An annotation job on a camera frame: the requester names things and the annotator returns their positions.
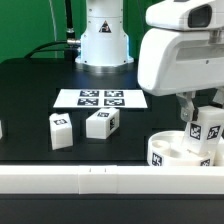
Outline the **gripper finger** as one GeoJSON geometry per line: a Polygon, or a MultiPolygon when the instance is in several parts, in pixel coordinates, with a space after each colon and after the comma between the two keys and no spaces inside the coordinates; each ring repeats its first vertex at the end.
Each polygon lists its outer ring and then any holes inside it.
{"type": "Polygon", "coordinates": [[[193,99],[196,96],[196,92],[182,92],[177,93],[176,96],[181,106],[181,119],[185,122],[196,121],[198,119],[198,108],[193,104],[193,99]]]}
{"type": "Polygon", "coordinates": [[[224,87],[220,87],[217,89],[212,100],[212,105],[224,109],[224,87]]]}

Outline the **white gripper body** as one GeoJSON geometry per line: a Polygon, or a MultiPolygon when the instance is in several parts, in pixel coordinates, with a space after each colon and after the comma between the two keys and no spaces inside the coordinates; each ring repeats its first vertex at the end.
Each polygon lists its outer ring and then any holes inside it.
{"type": "Polygon", "coordinates": [[[224,86],[224,43],[209,39],[207,31],[149,30],[140,47],[140,87],[163,96],[224,86]]]}

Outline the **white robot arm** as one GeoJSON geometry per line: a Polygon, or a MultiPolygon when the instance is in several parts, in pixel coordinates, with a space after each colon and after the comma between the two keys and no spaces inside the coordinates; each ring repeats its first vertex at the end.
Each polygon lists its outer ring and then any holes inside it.
{"type": "MultiPolygon", "coordinates": [[[[132,63],[123,0],[86,0],[86,8],[80,67],[102,73],[132,63]]],[[[147,9],[145,21],[151,29],[140,47],[140,87],[155,96],[175,94],[184,121],[197,118],[198,90],[215,88],[213,102],[224,108],[224,0],[163,0],[147,9]]]]}

